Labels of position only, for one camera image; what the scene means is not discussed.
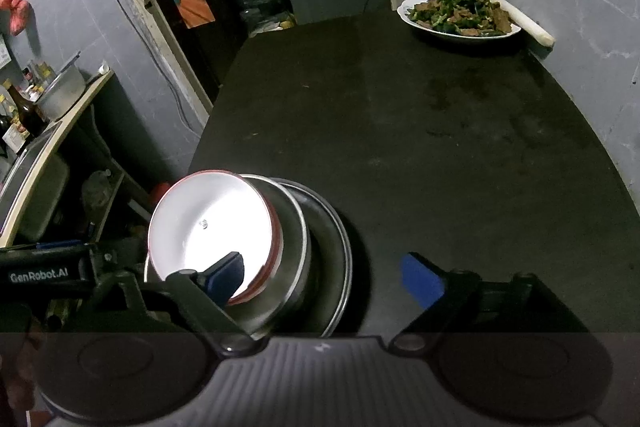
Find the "person's left hand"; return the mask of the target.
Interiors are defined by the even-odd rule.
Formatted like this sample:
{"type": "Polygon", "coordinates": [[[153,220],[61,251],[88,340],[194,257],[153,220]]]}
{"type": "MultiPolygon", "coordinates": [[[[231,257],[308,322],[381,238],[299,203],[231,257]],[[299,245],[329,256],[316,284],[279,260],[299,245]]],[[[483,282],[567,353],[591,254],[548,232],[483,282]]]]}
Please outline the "person's left hand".
{"type": "Polygon", "coordinates": [[[35,361],[46,335],[36,325],[26,333],[1,334],[1,376],[13,413],[35,405],[35,361]]]}

